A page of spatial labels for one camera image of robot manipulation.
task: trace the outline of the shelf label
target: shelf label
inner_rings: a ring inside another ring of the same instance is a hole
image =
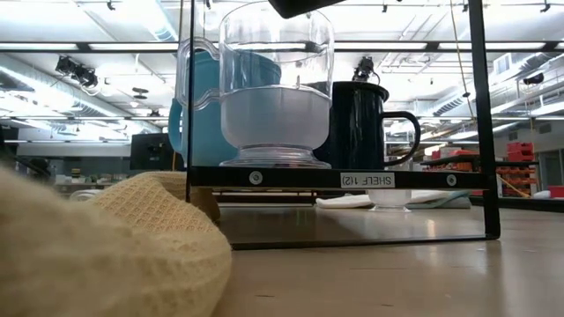
[[[341,188],[395,188],[394,173],[341,173]]]

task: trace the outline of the black monitor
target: black monitor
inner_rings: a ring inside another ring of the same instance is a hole
[[[131,170],[171,171],[174,155],[167,133],[141,134],[131,138]],[[174,167],[175,170],[183,167],[180,155],[176,155]]]

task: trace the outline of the black metal shelf frame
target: black metal shelf frame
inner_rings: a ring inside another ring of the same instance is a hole
[[[195,0],[191,1],[190,38],[194,38]],[[486,41],[482,0],[469,2],[471,54],[476,89],[476,116],[482,173],[391,172],[352,170],[310,170],[277,168],[203,167],[191,164],[192,143],[188,144],[186,197],[190,187],[208,188],[291,188],[291,189],[367,189],[367,188],[441,188],[485,189],[484,234],[414,240],[342,240],[302,242],[258,242],[235,244],[234,249],[289,247],[347,247],[390,243],[420,243],[468,240],[495,240],[500,237],[497,182],[495,174],[494,133],[486,61]],[[194,45],[190,45],[194,55]],[[189,136],[193,136],[194,59],[189,60]]]

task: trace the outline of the fluorescent light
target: fluorescent light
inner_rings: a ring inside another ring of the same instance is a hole
[[[168,121],[168,117],[131,117],[131,120],[137,120],[137,121]]]
[[[493,128],[492,131],[493,131],[494,133],[495,133],[495,132],[500,132],[500,131],[503,131],[504,129],[511,128],[511,127],[513,127],[513,126],[515,126],[515,125],[517,125],[516,122],[507,123],[507,124],[502,124],[501,126],[498,126],[498,127]]]
[[[530,119],[529,117],[492,117],[492,120],[499,121],[528,121]]]
[[[493,108],[490,110],[490,113],[491,113],[491,114],[500,114],[501,112],[503,112],[503,111],[505,111],[505,110],[507,110],[507,109],[513,107],[513,106],[514,106],[514,105],[509,102],[509,103],[504,104],[504,105],[501,105],[501,106],[493,107]]]
[[[169,51],[177,50],[178,43],[171,42],[154,42],[154,43],[90,43],[91,50],[122,50],[122,51]]]
[[[449,142],[450,144],[479,144],[478,141],[455,141]]]
[[[456,133],[452,136],[449,136],[449,139],[450,140],[462,140],[462,139],[477,136],[477,135],[478,135],[478,131],[466,131],[466,132],[459,132],[459,133]]]
[[[544,42],[524,42],[524,43],[512,43],[512,42],[492,42],[486,43],[486,49],[539,49],[543,48],[546,44]]]
[[[37,144],[65,143],[64,140],[28,140],[27,142]]]
[[[460,121],[470,121],[470,116],[422,116],[419,117],[420,121],[453,121],[453,120],[460,120]]]
[[[425,49],[422,42],[336,42],[335,49]]]
[[[78,50],[74,43],[0,43],[1,49],[29,49],[29,50]]]
[[[540,49],[545,45],[544,42],[488,42],[486,49]],[[472,44],[468,42],[458,43],[458,47],[463,50],[472,49]],[[456,49],[456,43],[440,43],[439,49]]]
[[[23,121],[20,121],[20,120],[12,120],[12,122],[24,124],[26,126],[34,127],[34,128],[37,128],[37,129],[51,129],[51,127],[48,124],[45,124],[43,122],[38,122],[36,120],[28,120],[26,122],[23,122]]]
[[[564,110],[564,102],[557,102],[552,105],[542,106],[539,109],[531,111],[531,115],[551,114],[560,110]]]
[[[20,119],[20,120],[49,120],[49,121],[67,121],[69,120],[69,117],[66,116],[21,116],[18,115],[16,118]]]
[[[88,121],[88,120],[95,120],[95,121],[113,121],[113,120],[124,120],[125,117],[113,117],[113,116],[109,116],[109,117],[74,117],[74,120],[80,120],[80,121]]]
[[[551,116],[537,117],[535,119],[541,121],[562,121],[564,120],[564,116],[551,115]]]
[[[495,127],[493,128],[493,132],[500,132],[504,129],[508,129],[511,128],[513,126],[515,126],[516,123],[507,123],[507,124],[503,124],[499,127]],[[451,140],[462,140],[465,138],[469,138],[469,137],[473,137],[473,136],[477,136],[478,135],[478,131],[465,131],[465,132],[460,132],[460,133],[456,133],[455,135],[449,136],[449,139]]]
[[[458,43],[460,49],[472,49],[471,43]],[[439,49],[456,49],[456,43],[440,43]]]

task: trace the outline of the shelf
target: shelf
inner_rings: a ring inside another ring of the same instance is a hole
[[[508,167],[523,167],[538,165],[537,161],[527,161],[527,162],[495,162],[497,166],[508,166]]]
[[[476,206],[484,205],[483,197],[470,196],[470,201],[473,205]],[[498,198],[498,204],[500,208],[509,208],[516,210],[564,212],[564,200],[562,199],[502,197]]]
[[[430,161],[421,162],[420,164],[423,166],[438,166],[442,164],[448,163],[467,163],[467,162],[474,162],[479,161],[480,156],[479,154],[462,154],[456,155],[453,157],[448,158],[439,158]],[[538,165],[537,161],[530,161],[530,162],[495,162],[497,166],[531,166],[531,165]]]
[[[448,163],[467,163],[473,162],[474,160],[479,159],[478,154],[461,154],[456,155],[448,158],[438,158],[430,161],[421,162],[420,164],[423,166],[438,166],[442,164]]]
[[[486,189],[482,173],[393,172],[291,168],[193,166],[190,183],[205,188],[244,189]]]

